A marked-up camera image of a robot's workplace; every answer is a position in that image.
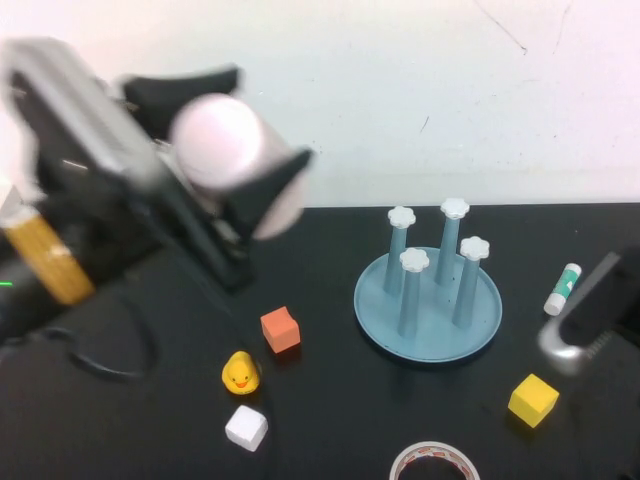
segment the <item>white flower-shaped peg top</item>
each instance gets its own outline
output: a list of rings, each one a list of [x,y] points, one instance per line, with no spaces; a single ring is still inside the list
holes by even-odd
[[[389,210],[387,214],[391,225],[396,228],[409,228],[410,225],[416,223],[416,216],[413,214],[413,210],[407,207],[395,207]]]
[[[429,257],[424,250],[407,248],[400,254],[400,262],[407,272],[418,273],[429,266]]]
[[[447,198],[440,205],[440,210],[449,218],[463,218],[469,212],[469,204],[462,198]]]
[[[489,242],[480,237],[465,238],[460,245],[460,254],[475,262],[487,258],[489,256]]]

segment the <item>white cylinder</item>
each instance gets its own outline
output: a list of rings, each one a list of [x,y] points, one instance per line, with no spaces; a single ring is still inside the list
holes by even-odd
[[[203,206],[280,165],[292,149],[249,106],[228,95],[204,95],[185,106],[170,132],[176,161]],[[294,223],[304,206],[304,174],[273,203],[254,236],[267,238]]]

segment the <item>blue round base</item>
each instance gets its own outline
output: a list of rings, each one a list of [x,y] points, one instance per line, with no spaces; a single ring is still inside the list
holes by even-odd
[[[416,336],[404,338],[398,334],[402,295],[392,296],[382,288],[388,254],[369,265],[358,280],[353,298],[358,321],[374,342],[408,360],[442,363],[472,355],[489,343],[498,331],[502,319],[500,292],[489,275],[481,269],[471,326],[466,330],[456,327],[451,319],[464,258],[456,255],[453,282],[443,288],[434,280],[440,249],[420,248],[427,252],[431,266],[421,273],[420,316]]]

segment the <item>glue stick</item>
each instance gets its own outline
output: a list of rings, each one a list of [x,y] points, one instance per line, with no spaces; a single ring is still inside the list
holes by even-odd
[[[547,302],[544,304],[545,312],[552,316],[560,314],[581,273],[582,268],[575,263],[569,263],[564,267],[560,280],[556,283],[556,288],[553,289],[553,292],[551,292]]]

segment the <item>white wall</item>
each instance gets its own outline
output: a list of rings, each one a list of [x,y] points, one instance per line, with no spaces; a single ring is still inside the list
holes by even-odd
[[[107,80],[239,64],[244,98],[320,154],[312,204],[611,201],[640,198],[639,18],[637,0],[0,0],[0,39],[59,37]],[[0,110],[5,165],[24,138]]]

